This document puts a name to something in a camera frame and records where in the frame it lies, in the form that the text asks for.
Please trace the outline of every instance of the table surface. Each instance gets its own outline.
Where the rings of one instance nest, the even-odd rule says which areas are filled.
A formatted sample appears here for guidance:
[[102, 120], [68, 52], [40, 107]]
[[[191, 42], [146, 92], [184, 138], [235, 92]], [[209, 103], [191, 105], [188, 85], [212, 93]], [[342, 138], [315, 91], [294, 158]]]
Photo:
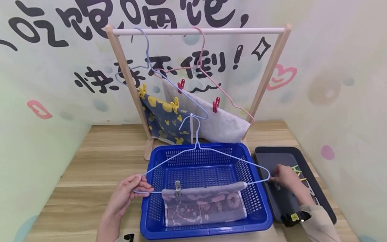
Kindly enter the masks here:
[[[294, 146], [301, 149], [284, 122], [257, 122], [246, 139], [251, 152], [257, 146]], [[142, 125], [93, 126], [61, 177], [33, 225], [27, 242], [91, 242], [117, 182], [132, 173], [144, 173], [146, 136]], [[342, 242], [358, 241], [329, 191], [310, 164], [336, 216]], [[122, 219], [121, 234], [134, 233], [134, 241], [146, 241], [140, 233], [141, 200], [135, 200]], [[197, 238], [174, 240], [194, 241]], [[261, 232], [201, 237], [200, 241], [309, 242], [301, 226], [274, 224]]]

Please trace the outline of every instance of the clothes drying rack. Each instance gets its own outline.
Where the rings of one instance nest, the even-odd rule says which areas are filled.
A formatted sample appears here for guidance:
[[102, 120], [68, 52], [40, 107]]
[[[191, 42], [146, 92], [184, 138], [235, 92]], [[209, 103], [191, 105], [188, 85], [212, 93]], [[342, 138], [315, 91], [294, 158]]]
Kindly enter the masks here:
[[[288, 40], [288, 37], [291, 32], [290, 24], [285, 24], [283, 27], [261, 27], [261, 28], [204, 28], [201, 29], [204, 34], [213, 35], [213, 34], [277, 34], [277, 40], [271, 52], [269, 61], [266, 65], [264, 74], [259, 83], [258, 89], [255, 93], [253, 102], [249, 109], [249, 113], [252, 116], [255, 116], [258, 106], [262, 100], [262, 97], [265, 93], [266, 87], [270, 82], [270, 79], [273, 75], [274, 69], [278, 63], [279, 57], [285, 47], [285, 44]], [[114, 54], [117, 58], [118, 64], [122, 70], [122, 74], [126, 80], [127, 86], [130, 91], [130, 95], [132, 96], [133, 102], [136, 106], [137, 112], [140, 116], [142, 125], [145, 130], [145, 134], [147, 136], [147, 143], [144, 153], [144, 159], [149, 161], [152, 150], [153, 150], [153, 142], [154, 138], [152, 138], [152, 134], [149, 130], [148, 122], [145, 117], [145, 113], [142, 109], [140, 97], [138, 95], [137, 89], [134, 85], [132, 74], [130, 73], [129, 66], [126, 62], [126, 57], [123, 52], [119, 36], [122, 35], [143, 35], [143, 33], [138, 29], [115, 29], [113, 25], [106, 25], [105, 31], [109, 38], [110, 44], [113, 48]], [[144, 32], [147, 35], [197, 35], [201, 34], [197, 29], [144, 29]], [[251, 123], [251, 117], [247, 116], [246, 121]], [[242, 143], [244, 143], [247, 148], [247, 140], [246, 134], [242, 139]]]

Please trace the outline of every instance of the wooden rack pole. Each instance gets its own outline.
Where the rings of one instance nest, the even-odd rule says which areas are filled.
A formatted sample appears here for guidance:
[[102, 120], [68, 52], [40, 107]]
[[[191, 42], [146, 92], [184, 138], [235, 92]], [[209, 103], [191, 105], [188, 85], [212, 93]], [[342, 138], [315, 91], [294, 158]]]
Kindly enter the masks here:
[[118, 36], [115, 36], [113, 34], [113, 29], [114, 29], [114, 26], [111, 24], [108, 24], [108, 25], [106, 25], [105, 31], [108, 35], [110, 44], [111, 44], [113, 51], [114, 51], [114, 54], [116, 55], [118, 64], [120, 65], [120, 68], [122, 70], [122, 74], [125, 78], [125, 81], [126, 81], [128, 88], [129, 88], [130, 95], [132, 96], [134, 105], [136, 106], [137, 112], [140, 115], [142, 126], [144, 127], [145, 134], [147, 136], [147, 143], [146, 143], [146, 147], [145, 147], [144, 159], [149, 160], [150, 154], [152, 152], [154, 139], [152, 138], [152, 134], [149, 130], [148, 122], [146, 120], [144, 110], [142, 109], [140, 97], [139, 97], [138, 92], [136, 90], [136, 86], [134, 85], [133, 77], [132, 77], [132, 74], [130, 73], [129, 66], [126, 62], [125, 54], [122, 50], [120, 40], [118, 39]]
[[[291, 25], [290, 24], [285, 24], [284, 28], [285, 28], [285, 31], [278, 35], [278, 38], [277, 38], [277, 41], [274, 45], [273, 51], [271, 52], [269, 62], [267, 63], [267, 66], [265, 68], [265, 72], [262, 76], [261, 82], [259, 83], [257, 92], [254, 96], [253, 102], [252, 102], [251, 107], [249, 109], [249, 113], [253, 117], [257, 113], [258, 106], [261, 103], [261, 100], [262, 100], [262, 97], [264, 96], [267, 85], [270, 82], [270, 78], [273, 75], [273, 72], [274, 72], [274, 69], [276, 68], [279, 57], [281, 56], [281, 53], [284, 50], [286, 41], [288, 40], [289, 34], [291, 32]], [[250, 116], [247, 116], [246, 120], [249, 123], [251, 123], [251, 121], [252, 121]]]

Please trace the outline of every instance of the black object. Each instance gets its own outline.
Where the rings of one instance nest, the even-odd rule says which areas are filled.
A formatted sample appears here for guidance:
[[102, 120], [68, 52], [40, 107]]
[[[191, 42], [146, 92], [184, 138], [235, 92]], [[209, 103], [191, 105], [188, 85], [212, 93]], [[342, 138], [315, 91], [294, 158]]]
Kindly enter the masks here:
[[293, 227], [300, 222], [307, 221], [311, 216], [309, 213], [305, 211], [298, 211], [297, 213], [293, 213], [292, 215], [286, 213], [281, 216], [281, 220], [284, 223], [285, 227]]
[[[336, 223], [336, 215], [299, 149], [295, 147], [257, 147], [254, 157], [255, 163], [267, 168], [271, 175], [274, 175], [274, 169], [278, 164], [290, 167], [298, 165], [296, 169], [302, 171], [300, 178], [307, 178], [303, 183], [307, 187], [310, 186], [311, 194], [314, 194], [312, 196], [314, 201], [326, 210], [332, 223]], [[261, 177], [267, 177], [267, 171], [257, 169]], [[288, 189], [280, 187], [281, 189], [278, 191], [275, 185], [270, 182], [264, 182], [263, 185], [274, 221], [283, 223], [281, 220], [282, 215], [292, 215], [300, 210], [296, 198]]]
[[134, 234], [130, 233], [130, 234], [124, 235], [123, 239], [127, 240], [129, 242], [133, 242], [134, 241]]

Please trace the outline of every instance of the white horizontal bar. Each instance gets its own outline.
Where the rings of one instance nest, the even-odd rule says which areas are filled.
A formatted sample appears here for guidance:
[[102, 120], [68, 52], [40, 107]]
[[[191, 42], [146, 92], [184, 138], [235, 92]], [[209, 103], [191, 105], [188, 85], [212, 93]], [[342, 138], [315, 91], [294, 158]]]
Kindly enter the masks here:
[[[186, 35], [200, 34], [197, 29], [143, 29], [147, 35]], [[285, 28], [209, 28], [205, 34], [280, 34]], [[138, 29], [113, 29], [114, 35], [142, 35]]]

